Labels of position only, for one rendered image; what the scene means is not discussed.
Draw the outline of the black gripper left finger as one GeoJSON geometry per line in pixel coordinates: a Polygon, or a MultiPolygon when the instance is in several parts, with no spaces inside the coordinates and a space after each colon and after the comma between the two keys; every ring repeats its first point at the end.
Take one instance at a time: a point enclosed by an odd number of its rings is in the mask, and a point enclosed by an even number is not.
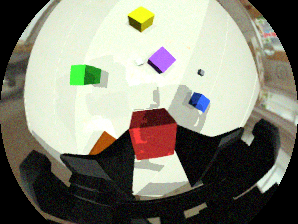
{"type": "Polygon", "coordinates": [[[133,196],[134,149],[129,128],[122,136],[98,155],[72,155],[61,153],[60,160],[69,171],[80,175],[101,177],[113,188],[124,194],[124,198],[133,196]]]}

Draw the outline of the blue block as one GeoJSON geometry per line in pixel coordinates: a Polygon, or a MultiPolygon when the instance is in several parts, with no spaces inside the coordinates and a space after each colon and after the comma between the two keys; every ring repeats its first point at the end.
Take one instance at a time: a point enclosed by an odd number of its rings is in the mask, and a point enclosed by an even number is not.
{"type": "Polygon", "coordinates": [[[193,105],[193,107],[196,107],[197,109],[200,109],[200,111],[205,112],[205,109],[208,108],[208,105],[210,103],[210,100],[208,97],[204,96],[204,93],[198,93],[194,92],[192,99],[189,101],[189,105],[193,105]]]}

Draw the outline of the yellow block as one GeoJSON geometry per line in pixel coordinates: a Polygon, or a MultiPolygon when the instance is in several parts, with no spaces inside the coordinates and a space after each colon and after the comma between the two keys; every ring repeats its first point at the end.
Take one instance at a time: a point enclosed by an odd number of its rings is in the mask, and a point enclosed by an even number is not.
{"type": "Polygon", "coordinates": [[[132,12],[129,12],[129,14],[126,15],[126,18],[128,18],[129,26],[136,28],[136,30],[140,31],[142,34],[142,31],[152,26],[154,15],[156,14],[146,10],[146,8],[140,7],[136,8],[136,10],[132,12]]]}

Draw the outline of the purple block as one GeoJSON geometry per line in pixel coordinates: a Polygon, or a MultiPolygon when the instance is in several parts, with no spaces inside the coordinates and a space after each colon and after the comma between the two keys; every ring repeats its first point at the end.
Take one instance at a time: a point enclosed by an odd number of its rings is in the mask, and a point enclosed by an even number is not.
{"type": "Polygon", "coordinates": [[[156,69],[158,75],[161,75],[161,73],[164,73],[174,61],[176,61],[176,57],[170,55],[168,49],[165,49],[161,45],[161,48],[158,48],[158,51],[154,52],[153,56],[150,56],[148,64],[150,67],[156,69]]]}

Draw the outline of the green block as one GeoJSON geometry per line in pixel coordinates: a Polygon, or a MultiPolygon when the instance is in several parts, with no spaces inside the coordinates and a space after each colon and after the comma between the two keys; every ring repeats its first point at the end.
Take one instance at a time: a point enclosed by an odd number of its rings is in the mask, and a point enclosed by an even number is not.
{"type": "Polygon", "coordinates": [[[94,83],[94,69],[93,65],[78,64],[71,65],[71,81],[72,85],[88,85],[94,83]]]}
{"type": "Polygon", "coordinates": [[[93,84],[100,84],[100,77],[101,77],[101,68],[94,69],[94,83],[93,84]]]}

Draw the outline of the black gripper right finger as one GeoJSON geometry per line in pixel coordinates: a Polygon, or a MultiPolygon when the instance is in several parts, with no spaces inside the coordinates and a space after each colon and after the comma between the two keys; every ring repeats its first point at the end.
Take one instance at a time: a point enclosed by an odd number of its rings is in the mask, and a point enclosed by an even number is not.
{"type": "Polygon", "coordinates": [[[238,127],[234,131],[231,129],[230,132],[213,137],[202,135],[200,132],[194,132],[192,129],[186,129],[177,124],[174,151],[192,188],[202,184],[202,177],[212,167],[218,152],[222,151],[222,148],[229,147],[231,143],[235,143],[235,140],[241,139],[243,129],[245,128],[238,127]]]}

